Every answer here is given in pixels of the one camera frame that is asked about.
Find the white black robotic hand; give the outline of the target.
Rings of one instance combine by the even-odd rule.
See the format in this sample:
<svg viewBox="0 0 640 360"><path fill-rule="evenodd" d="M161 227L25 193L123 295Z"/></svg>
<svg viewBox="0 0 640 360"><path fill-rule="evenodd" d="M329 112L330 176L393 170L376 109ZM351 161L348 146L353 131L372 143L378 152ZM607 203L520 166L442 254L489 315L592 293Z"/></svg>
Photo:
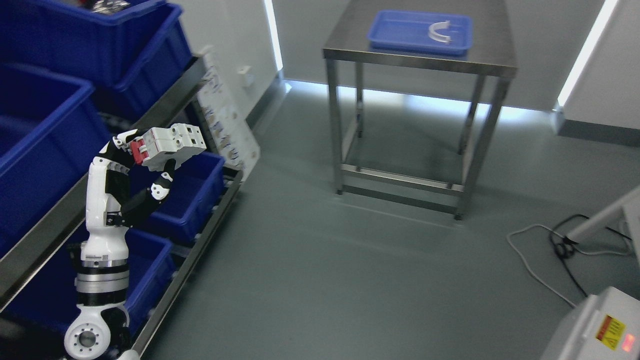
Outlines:
<svg viewBox="0 0 640 360"><path fill-rule="evenodd" d="M148 218L169 196L175 174L173 159L166 162L150 186L131 195L130 170L135 160L130 142L148 130L128 130L113 136L91 161L85 216L89 237L82 244L82 261L127 260L126 232Z"/></svg>

